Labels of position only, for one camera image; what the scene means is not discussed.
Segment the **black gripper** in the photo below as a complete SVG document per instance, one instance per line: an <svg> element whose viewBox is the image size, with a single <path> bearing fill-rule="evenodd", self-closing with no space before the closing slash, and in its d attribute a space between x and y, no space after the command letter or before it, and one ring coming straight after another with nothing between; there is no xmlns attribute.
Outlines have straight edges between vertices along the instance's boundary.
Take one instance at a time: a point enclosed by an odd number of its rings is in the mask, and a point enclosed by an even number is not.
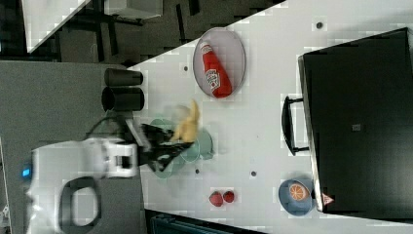
<svg viewBox="0 0 413 234"><path fill-rule="evenodd" d="M163 172L177 156L192 146L192 142L168 144L173 136L172 130L164 130L147 124L140 125L139 130L144 137L139 165L146 164L153 172L155 172L155 166Z"/></svg>

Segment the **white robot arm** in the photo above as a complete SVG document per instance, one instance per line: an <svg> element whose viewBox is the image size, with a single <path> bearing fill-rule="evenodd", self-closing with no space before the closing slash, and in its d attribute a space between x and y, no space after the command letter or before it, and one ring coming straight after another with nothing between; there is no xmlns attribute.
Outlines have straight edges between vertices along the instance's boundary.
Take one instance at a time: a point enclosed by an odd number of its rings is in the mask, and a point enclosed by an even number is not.
<svg viewBox="0 0 413 234"><path fill-rule="evenodd" d="M132 178L141 165L162 172L198 136L192 127L168 130L132 120L120 125L121 136L88 136L32 151L26 234L89 234L102 212L101 179Z"/></svg>

